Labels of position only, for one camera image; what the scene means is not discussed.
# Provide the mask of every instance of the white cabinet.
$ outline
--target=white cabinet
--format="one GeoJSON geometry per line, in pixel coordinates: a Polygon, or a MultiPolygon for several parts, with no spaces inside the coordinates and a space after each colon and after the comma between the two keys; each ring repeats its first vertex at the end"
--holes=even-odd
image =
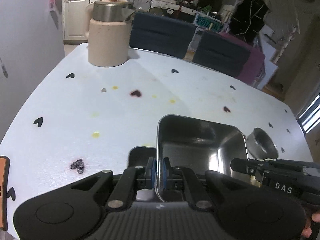
{"type": "Polygon", "coordinates": [[[86,40],[84,15],[89,0],[64,0],[63,30],[65,40],[86,40]]]}

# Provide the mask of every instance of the finger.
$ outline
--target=finger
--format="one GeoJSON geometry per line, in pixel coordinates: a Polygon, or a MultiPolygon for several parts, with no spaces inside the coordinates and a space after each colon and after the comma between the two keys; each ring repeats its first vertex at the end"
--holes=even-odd
{"type": "Polygon", "coordinates": [[[311,233],[312,233],[311,228],[307,228],[302,231],[301,235],[305,238],[308,238],[311,236],[311,233]]]}
{"type": "Polygon", "coordinates": [[[307,229],[307,228],[310,228],[310,227],[311,227],[311,219],[307,218],[306,225],[305,225],[304,229],[307,229]]]}
{"type": "Polygon", "coordinates": [[[320,223],[320,212],[313,213],[311,218],[314,222],[320,223]]]}

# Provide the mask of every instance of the sign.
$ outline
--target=sign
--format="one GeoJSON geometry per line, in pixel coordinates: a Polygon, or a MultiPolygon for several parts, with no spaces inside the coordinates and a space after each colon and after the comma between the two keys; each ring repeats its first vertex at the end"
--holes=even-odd
{"type": "Polygon", "coordinates": [[[220,32],[223,27],[223,22],[203,13],[197,13],[193,24],[198,27],[210,29],[215,32],[220,32]]]}

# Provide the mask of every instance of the orange label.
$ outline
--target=orange label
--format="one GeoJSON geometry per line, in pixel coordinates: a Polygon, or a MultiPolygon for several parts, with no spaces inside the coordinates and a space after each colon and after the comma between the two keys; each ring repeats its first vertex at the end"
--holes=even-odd
{"type": "Polygon", "coordinates": [[[10,160],[5,156],[0,156],[0,229],[7,230],[7,182],[10,160]]]}

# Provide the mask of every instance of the chair backrest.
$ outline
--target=chair backrest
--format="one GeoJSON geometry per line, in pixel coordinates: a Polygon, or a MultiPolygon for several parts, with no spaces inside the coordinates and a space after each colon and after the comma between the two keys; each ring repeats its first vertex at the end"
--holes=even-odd
{"type": "Polygon", "coordinates": [[[203,33],[193,62],[217,70],[226,75],[237,77],[241,73],[251,52],[217,33],[203,33]]]}
{"type": "Polygon", "coordinates": [[[243,69],[241,73],[237,76],[237,79],[241,80],[242,82],[250,86],[253,85],[256,77],[259,75],[261,70],[264,69],[265,55],[263,54],[263,52],[260,51],[258,48],[254,48],[250,46],[248,43],[241,41],[236,36],[230,35],[229,33],[219,33],[219,35],[250,51],[250,57],[247,60],[247,62],[244,63],[243,69]]]}
{"type": "Polygon", "coordinates": [[[188,22],[137,12],[130,47],[184,58],[196,27],[188,22]]]}

